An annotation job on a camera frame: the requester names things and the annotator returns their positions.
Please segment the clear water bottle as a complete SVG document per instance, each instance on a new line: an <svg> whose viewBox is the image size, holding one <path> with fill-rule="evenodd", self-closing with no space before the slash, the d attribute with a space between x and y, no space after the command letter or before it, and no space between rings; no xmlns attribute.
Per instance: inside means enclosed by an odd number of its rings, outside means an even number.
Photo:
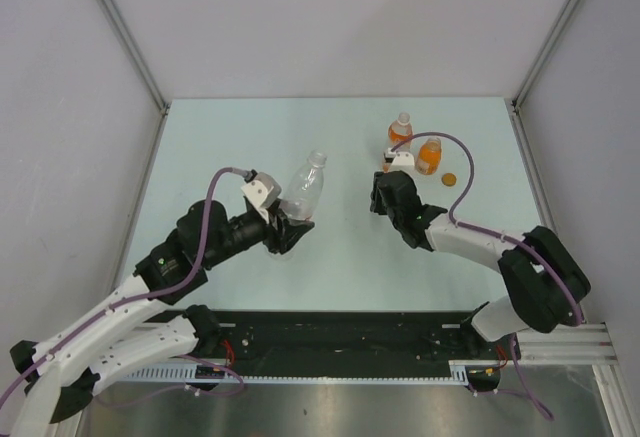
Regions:
<svg viewBox="0 0 640 437"><path fill-rule="evenodd" d="M327 156L314 150L291 178L281 200L283 211L292 220L310 220L324 186Z"/></svg>

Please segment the small orange juice bottle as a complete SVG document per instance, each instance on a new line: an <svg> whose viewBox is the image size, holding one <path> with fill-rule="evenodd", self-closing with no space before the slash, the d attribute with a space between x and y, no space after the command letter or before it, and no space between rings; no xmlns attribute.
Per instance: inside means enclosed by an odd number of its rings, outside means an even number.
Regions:
<svg viewBox="0 0 640 437"><path fill-rule="evenodd" d="M442 144L438 137L429 137L420 147L415 169L422 175L433 175L441 162Z"/></svg>

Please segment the amber juice bottle cap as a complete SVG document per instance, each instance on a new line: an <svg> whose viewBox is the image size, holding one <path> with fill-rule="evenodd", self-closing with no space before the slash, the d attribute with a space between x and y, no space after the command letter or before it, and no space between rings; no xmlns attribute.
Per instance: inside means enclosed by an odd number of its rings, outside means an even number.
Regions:
<svg viewBox="0 0 640 437"><path fill-rule="evenodd" d="M445 173L441 177L441 182L447 187L453 187L457 183L457 177L453 173Z"/></svg>

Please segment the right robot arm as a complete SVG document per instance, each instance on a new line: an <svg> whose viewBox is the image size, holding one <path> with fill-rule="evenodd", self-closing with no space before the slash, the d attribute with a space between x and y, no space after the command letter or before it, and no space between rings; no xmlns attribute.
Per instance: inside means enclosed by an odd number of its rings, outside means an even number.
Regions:
<svg viewBox="0 0 640 437"><path fill-rule="evenodd" d="M456 255L501 275L507 295L487 302L463 322L463 350L484 358L499 339L532 329L548 334L559 325L583 322L580 301L591 284L549 228L537 226L518 237L462 221L442 207L421 202L405 172L376 172L370 211L389 218L413 249Z"/></svg>

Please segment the tall orange tea bottle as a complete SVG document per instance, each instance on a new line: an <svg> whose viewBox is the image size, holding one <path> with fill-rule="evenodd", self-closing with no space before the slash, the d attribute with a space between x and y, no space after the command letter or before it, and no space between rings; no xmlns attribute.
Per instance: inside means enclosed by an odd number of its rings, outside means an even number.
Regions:
<svg viewBox="0 0 640 437"><path fill-rule="evenodd" d="M399 151L409 151L411 142L407 142L413 135L410 114L401 112L397 119L393 121L388 128L388 146L395 147L400 145Z"/></svg>

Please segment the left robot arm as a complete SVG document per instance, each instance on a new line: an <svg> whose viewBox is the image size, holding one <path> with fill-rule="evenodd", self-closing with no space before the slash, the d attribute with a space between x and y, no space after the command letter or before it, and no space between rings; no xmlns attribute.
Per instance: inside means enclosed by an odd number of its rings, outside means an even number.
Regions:
<svg viewBox="0 0 640 437"><path fill-rule="evenodd" d="M164 242L139 262L104 301L76 324L47 341L23 340L10 351L31 418L44 425L64 421L87 407L114 380L173 357L207 357L224 340L215 314L192 305L156 331L126 335L169 310L208 281L214 266L261 244L288 253L315 224L287 216L274 201L229 218L211 199L193 204Z"/></svg>

